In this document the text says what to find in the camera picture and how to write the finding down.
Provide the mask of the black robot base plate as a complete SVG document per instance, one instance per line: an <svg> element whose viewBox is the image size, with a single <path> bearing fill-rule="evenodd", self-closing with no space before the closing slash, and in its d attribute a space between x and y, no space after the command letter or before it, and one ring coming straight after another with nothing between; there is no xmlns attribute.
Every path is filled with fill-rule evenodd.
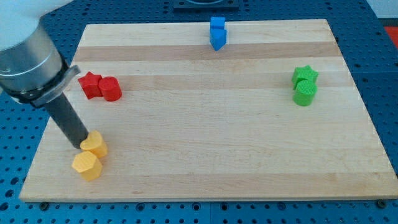
<svg viewBox="0 0 398 224"><path fill-rule="evenodd" d="M214 10L214 9L238 9L240 0L173 0L173 9L181 10Z"/></svg>

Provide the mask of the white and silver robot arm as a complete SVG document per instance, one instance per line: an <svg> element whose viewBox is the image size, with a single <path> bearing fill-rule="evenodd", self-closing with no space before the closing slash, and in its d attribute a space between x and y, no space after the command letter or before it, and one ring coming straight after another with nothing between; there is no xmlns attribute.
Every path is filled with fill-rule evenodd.
<svg viewBox="0 0 398 224"><path fill-rule="evenodd" d="M41 18L72 0L1 0L1 88L19 103L40 108L63 93L70 67Z"/></svg>

